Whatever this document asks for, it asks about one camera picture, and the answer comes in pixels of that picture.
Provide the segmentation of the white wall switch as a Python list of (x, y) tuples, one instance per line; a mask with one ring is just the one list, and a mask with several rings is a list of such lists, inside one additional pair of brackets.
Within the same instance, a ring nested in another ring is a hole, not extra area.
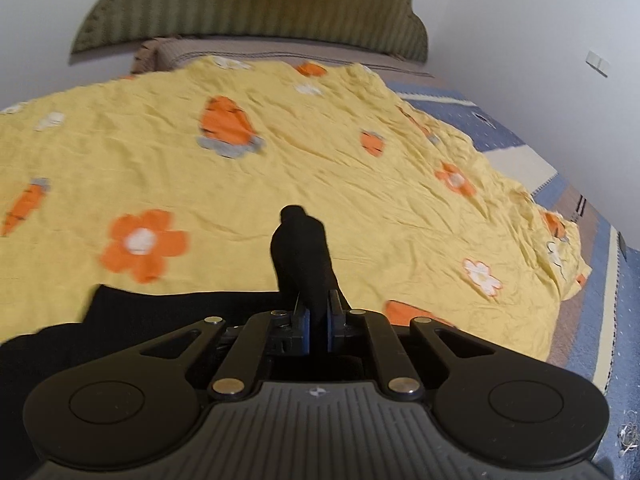
[(594, 53), (593, 51), (589, 51), (587, 53), (586, 63), (603, 77), (607, 77), (608, 73), (610, 72), (610, 63), (605, 58), (601, 58), (600, 55), (597, 55), (597, 53)]

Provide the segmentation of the yellow carrot print bedspread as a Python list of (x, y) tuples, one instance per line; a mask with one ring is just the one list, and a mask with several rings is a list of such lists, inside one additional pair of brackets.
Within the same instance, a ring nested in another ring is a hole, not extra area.
[(1, 336), (97, 284), (268, 290), (280, 210), (326, 227), (349, 303), (391, 301), (545, 360), (585, 285), (574, 223), (359, 64), (202, 58), (1, 113)]

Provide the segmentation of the blue patterned bed sheet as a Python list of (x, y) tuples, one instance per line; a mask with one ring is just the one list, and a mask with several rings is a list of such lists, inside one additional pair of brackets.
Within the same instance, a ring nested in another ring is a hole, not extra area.
[(585, 287), (560, 307), (549, 363), (590, 379), (610, 421), (594, 461), (614, 479), (639, 475), (639, 253), (567, 178), (511, 130), (461, 93), (393, 82), (411, 105), (467, 134), (492, 166), (524, 185), (534, 201), (578, 226)]

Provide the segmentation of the grey brown pillow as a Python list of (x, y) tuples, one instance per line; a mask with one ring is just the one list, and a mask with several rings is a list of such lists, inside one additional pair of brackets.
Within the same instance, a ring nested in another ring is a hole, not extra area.
[(326, 65), (360, 63), (380, 74), (395, 73), (395, 78), (432, 78), (424, 63), (406, 61), (388, 54), (327, 42), (250, 37), (154, 38), (145, 41), (134, 54), (131, 73), (174, 70), (196, 58), (209, 55), (247, 63), (267, 60), (294, 65), (304, 61)]

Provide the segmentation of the black cloth garment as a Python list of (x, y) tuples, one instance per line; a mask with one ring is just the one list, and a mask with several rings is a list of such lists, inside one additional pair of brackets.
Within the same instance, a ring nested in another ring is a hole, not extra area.
[(286, 206), (273, 233), (270, 254), (277, 292), (192, 292), (152, 296), (101, 285), (79, 323), (43, 328), (1, 345), (1, 393), (24, 396), (61, 370), (141, 344), (178, 328), (219, 316), (242, 325), (271, 308), (305, 301), (314, 313), (339, 290), (326, 228), (301, 206)]

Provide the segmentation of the olive upholstered headboard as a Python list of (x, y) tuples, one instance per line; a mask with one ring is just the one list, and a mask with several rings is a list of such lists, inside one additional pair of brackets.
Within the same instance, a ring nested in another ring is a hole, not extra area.
[(73, 54), (169, 36), (323, 41), (424, 63), (425, 25), (412, 0), (98, 0)]

